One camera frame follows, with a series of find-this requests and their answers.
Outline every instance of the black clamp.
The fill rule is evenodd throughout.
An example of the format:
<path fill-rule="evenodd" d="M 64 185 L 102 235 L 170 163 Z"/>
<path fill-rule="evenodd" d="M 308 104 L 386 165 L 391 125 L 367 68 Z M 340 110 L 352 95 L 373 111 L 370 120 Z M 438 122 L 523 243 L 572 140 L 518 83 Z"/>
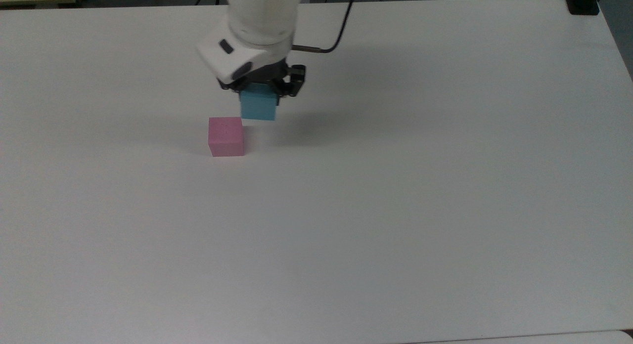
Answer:
<path fill-rule="evenodd" d="M 572 15 L 598 15 L 600 0 L 567 0 L 567 8 Z"/>

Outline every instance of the white table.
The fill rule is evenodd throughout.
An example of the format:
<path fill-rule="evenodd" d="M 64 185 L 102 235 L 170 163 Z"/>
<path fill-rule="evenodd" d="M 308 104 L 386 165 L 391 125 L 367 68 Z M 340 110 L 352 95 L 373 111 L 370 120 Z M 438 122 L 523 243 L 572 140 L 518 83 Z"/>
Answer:
<path fill-rule="evenodd" d="M 344 4 L 300 8 L 326 47 Z M 370 2 L 247 155 L 224 7 L 0 11 L 3 343 L 633 328 L 633 84 L 564 0 Z"/>
<path fill-rule="evenodd" d="M 460 344 L 631 344 L 633 339 L 622 331 L 574 333 L 562 335 L 536 335 L 459 341 Z"/>

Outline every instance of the pink cube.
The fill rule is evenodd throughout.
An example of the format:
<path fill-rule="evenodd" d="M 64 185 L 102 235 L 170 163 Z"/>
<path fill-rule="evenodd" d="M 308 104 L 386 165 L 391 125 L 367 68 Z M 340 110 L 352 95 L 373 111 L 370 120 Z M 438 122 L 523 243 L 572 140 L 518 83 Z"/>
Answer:
<path fill-rule="evenodd" d="M 244 156 L 242 118 L 209 118 L 209 148 L 214 157 Z"/>

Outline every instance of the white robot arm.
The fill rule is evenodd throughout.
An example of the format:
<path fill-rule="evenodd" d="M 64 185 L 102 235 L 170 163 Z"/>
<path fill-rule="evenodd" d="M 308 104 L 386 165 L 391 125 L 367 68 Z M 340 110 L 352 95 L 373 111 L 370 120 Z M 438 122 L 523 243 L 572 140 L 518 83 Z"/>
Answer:
<path fill-rule="evenodd" d="M 249 83 L 271 85 L 279 96 L 295 96 L 305 66 L 288 67 L 301 0 L 228 0 L 228 13 L 197 50 L 224 89 Z M 290 81 L 283 80 L 290 76 Z"/>

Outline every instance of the block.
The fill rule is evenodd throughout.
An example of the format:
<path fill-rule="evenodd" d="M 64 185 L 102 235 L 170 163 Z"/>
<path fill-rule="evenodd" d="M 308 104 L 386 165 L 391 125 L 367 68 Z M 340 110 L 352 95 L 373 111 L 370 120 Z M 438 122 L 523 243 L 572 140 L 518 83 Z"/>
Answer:
<path fill-rule="evenodd" d="M 209 148 L 213 157 L 244 156 L 242 119 L 209 118 Z"/>
<path fill-rule="evenodd" d="M 274 121 L 277 95 L 269 85 L 250 83 L 239 93 L 243 119 Z"/>

